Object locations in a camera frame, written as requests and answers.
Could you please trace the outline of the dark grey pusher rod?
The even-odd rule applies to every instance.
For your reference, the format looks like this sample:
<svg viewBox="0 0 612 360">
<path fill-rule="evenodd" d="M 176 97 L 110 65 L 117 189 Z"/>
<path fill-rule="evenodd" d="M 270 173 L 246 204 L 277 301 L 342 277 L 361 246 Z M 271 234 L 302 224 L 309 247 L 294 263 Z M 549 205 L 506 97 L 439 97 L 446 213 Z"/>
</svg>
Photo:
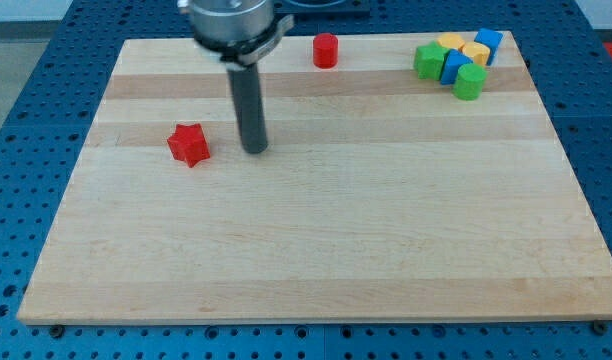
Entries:
<svg viewBox="0 0 612 360">
<path fill-rule="evenodd" d="M 242 148 L 248 154 L 260 154 L 268 147 L 268 139 L 258 67 L 252 64 L 227 74 Z"/>
</svg>

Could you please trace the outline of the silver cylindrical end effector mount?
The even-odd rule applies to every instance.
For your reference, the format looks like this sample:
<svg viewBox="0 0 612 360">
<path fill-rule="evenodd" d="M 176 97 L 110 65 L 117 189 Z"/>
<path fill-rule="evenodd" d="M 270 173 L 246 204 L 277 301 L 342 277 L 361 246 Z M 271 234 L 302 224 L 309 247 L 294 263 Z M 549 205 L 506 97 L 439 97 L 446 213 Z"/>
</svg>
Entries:
<svg viewBox="0 0 612 360">
<path fill-rule="evenodd" d="M 271 0 L 178 0 L 197 45 L 226 67 L 251 67 L 270 54 L 294 27 Z"/>
</svg>

